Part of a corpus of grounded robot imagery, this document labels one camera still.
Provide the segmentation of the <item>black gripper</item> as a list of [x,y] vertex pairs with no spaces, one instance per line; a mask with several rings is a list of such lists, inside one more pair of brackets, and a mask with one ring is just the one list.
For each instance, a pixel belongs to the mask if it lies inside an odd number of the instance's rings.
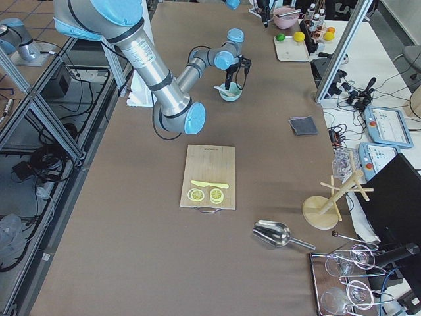
[[235,72],[237,72],[241,68],[242,59],[243,59],[242,56],[236,57],[234,59],[234,62],[227,69],[227,74],[226,74],[225,83],[224,83],[225,90],[230,89],[230,85],[231,85],[231,82],[232,82],[232,76]]
[[268,27],[269,13],[273,7],[273,0],[256,0],[256,11],[262,14],[262,23]]

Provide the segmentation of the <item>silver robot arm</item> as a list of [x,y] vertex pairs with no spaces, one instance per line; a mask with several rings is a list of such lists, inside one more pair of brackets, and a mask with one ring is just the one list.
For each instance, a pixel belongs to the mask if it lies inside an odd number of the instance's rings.
[[169,132],[199,133],[206,110],[192,100],[190,89],[207,67],[228,70],[239,64],[244,42],[239,28],[228,30],[219,48],[192,51],[184,71],[175,78],[144,30],[141,1],[54,1],[53,6],[58,32],[88,41],[106,39],[120,48],[159,102],[154,123]]
[[[241,4],[240,0],[223,0],[223,3],[227,6],[227,8],[231,10],[235,10]],[[250,1],[252,5],[251,12],[255,15],[260,17],[262,24],[265,28],[268,27],[270,22],[270,13],[276,3],[273,0],[256,0]]]

